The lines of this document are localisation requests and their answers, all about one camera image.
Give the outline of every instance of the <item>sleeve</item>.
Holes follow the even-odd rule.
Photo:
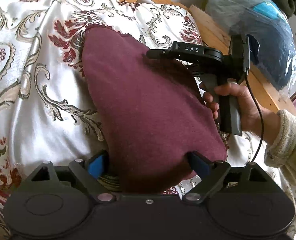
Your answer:
[[[286,179],[296,185],[296,117],[286,110],[278,112],[280,131],[272,146],[265,152],[266,165],[280,168]]]

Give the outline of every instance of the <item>burgundy towel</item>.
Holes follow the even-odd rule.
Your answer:
[[[108,28],[85,33],[88,89],[125,192],[160,193],[191,178],[189,151],[211,161],[227,157],[193,76],[176,60],[147,59],[148,50]]]

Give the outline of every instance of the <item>bed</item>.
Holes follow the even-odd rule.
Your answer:
[[[41,161],[67,165],[107,147],[80,59],[87,26],[100,24],[130,33],[151,49],[185,41],[227,51],[229,37],[199,8],[187,9],[171,0],[136,1],[0,0],[0,239],[9,236],[3,204]],[[282,101],[260,73],[254,70],[249,82],[263,106],[296,115],[290,101]],[[258,144],[250,133],[230,136],[227,161],[243,167]],[[265,166],[265,147],[258,164],[296,207],[296,188],[278,169]],[[182,181],[165,194],[182,196],[199,181]],[[288,234],[296,237],[296,217]]]

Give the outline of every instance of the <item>wooden bed frame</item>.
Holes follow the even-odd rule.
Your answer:
[[[221,50],[223,54],[228,54],[230,37],[203,10],[195,5],[187,8],[184,5],[171,0],[151,1],[156,4],[178,5],[188,10],[198,26],[202,41],[210,47]],[[290,99],[283,100],[278,91],[268,82],[268,80],[253,64],[250,66],[248,81],[254,96],[263,107],[270,109],[275,113],[281,109],[286,109],[296,116],[296,109],[292,101]]]

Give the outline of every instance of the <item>screw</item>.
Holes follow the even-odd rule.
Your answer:
[[[110,193],[101,193],[97,198],[100,201],[111,201],[113,199],[113,195]]]
[[[185,198],[189,201],[198,201],[201,199],[201,196],[198,193],[188,193],[187,195],[185,195]]]

